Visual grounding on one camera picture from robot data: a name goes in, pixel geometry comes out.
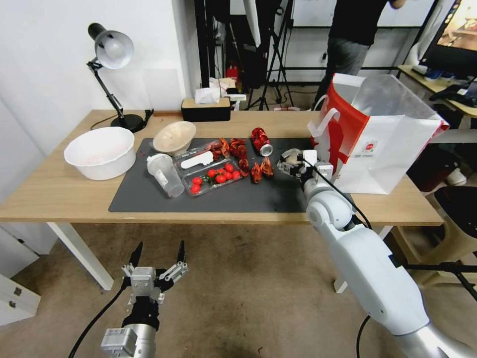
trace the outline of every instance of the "person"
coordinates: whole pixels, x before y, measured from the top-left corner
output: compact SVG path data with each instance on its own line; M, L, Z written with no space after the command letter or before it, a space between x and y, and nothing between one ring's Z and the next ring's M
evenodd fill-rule
M357 75L366 53L374 43L378 20L389 1L394 9L406 0L337 0L333 23L328 35L328 63L326 73L315 97L312 109L326 94L334 73Z

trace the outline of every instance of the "computer screen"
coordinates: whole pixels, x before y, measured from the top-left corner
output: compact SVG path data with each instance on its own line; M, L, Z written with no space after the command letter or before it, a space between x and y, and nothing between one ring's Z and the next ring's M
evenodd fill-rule
M477 51L477 1L461 0L452 6L445 28L437 41L440 46Z
M477 0L454 1L420 63L477 76Z

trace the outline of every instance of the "red can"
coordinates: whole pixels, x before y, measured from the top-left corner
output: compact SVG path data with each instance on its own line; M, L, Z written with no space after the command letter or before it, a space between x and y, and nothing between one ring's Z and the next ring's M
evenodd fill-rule
M263 128L257 127L252 130L252 142L255 149L264 157L268 157L273 152L273 147Z

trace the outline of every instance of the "lamp arm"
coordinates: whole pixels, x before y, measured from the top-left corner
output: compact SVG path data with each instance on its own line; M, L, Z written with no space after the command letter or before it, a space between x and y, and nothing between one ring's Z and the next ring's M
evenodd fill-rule
M99 85L101 86L103 91L106 93L106 97L108 98L109 102L111 103L111 105L114 107L114 109L118 113L119 123L121 123L122 126L126 126L126 124L124 122L123 107L122 107L121 103L117 100L117 98L112 93L109 92L108 88L106 87L103 80L101 79L101 77L98 74L98 70L100 68L102 68L103 65L98 63L97 59L94 58L92 61L89 61L87 63L87 66L89 67L91 72L93 72L94 76L96 77L97 81L99 82Z

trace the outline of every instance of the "paper bag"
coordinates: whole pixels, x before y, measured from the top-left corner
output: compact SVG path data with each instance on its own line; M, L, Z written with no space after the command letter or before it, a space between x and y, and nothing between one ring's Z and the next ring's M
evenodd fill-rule
M308 124L318 158L343 192L389 194L449 125L392 75L335 74Z

